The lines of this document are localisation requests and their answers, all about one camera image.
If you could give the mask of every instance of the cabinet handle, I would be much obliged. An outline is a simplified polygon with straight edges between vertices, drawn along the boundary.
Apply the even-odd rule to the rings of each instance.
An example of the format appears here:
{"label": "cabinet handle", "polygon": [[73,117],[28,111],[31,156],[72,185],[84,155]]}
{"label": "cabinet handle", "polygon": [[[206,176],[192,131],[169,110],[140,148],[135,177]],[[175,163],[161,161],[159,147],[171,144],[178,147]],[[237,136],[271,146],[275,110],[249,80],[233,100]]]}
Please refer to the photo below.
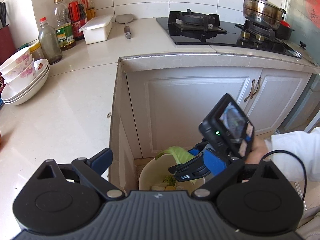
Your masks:
{"label": "cabinet handle", "polygon": [[246,102],[246,101],[249,99],[249,97],[253,94],[255,82],[256,82],[256,80],[255,80],[255,79],[252,79],[250,94],[243,100],[244,102]]}
{"label": "cabinet handle", "polygon": [[258,79],[258,84],[257,84],[257,89],[256,89],[256,91],[252,94],[252,96],[250,97],[250,99],[252,99],[253,96],[259,92],[259,90],[260,90],[260,82],[261,82],[261,77],[259,77],[259,79]]}

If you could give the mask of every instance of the white countertop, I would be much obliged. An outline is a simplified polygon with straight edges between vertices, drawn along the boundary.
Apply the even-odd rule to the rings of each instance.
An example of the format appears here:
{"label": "white countertop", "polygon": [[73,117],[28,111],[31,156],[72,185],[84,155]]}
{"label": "white countertop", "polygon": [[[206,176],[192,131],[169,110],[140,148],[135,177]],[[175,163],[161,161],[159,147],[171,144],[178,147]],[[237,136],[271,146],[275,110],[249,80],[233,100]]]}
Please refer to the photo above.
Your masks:
{"label": "white countertop", "polygon": [[124,36],[124,25],[114,23],[107,41],[90,45],[77,42],[52,65],[47,82],[33,98],[19,106],[1,108],[1,240],[19,233],[12,213],[13,200],[45,159],[70,163],[109,146],[111,120],[107,115],[112,108],[119,57],[176,52],[237,54],[249,58],[247,66],[278,64],[289,70],[318,71],[304,59],[254,49],[175,45],[154,18],[134,20],[129,26],[130,40]]}

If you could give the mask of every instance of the white cabinet door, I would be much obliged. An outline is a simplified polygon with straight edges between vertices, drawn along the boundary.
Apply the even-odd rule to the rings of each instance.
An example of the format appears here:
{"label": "white cabinet door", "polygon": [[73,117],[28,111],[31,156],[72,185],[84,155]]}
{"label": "white cabinet door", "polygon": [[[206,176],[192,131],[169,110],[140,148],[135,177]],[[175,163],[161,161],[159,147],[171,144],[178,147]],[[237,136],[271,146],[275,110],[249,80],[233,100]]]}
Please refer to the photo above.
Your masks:
{"label": "white cabinet door", "polygon": [[260,90],[244,110],[257,135],[275,131],[279,127],[309,78],[310,74],[305,72],[263,69]]}
{"label": "white cabinet door", "polygon": [[219,99],[229,93],[245,108],[252,79],[261,68],[183,67],[127,73],[142,156],[171,146],[192,148],[202,135],[198,126]]}

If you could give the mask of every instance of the hand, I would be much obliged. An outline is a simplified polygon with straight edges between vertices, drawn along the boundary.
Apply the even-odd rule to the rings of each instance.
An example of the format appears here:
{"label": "hand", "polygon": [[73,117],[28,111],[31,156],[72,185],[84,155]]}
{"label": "hand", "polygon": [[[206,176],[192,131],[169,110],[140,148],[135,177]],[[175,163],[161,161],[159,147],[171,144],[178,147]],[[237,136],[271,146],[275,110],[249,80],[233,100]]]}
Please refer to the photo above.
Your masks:
{"label": "hand", "polygon": [[252,151],[249,153],[247,159],[245,160],[245,163],[259,164],[261,158],[268,152],[269,151],[264,140],[261,140],[258,137],[254,136]]}

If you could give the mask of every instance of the yellow jar lid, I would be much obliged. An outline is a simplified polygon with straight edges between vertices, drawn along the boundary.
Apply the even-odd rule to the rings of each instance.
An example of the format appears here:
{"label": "yellow jar lid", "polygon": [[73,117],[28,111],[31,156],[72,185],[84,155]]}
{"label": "yellow jar lid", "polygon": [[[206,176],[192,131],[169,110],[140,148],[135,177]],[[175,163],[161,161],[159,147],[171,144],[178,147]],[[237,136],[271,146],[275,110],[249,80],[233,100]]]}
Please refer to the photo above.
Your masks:
{"label": "yellow jar lid", "polygon": [[39,42],[39,41],[37,41],[36,43],[34,43],[34,44],[32,44],[32,45],[30,46],[30,52],[33,52],[33,51],[35,51],[35,50],[38,49],[38,48],[40,48],[40,42]]}

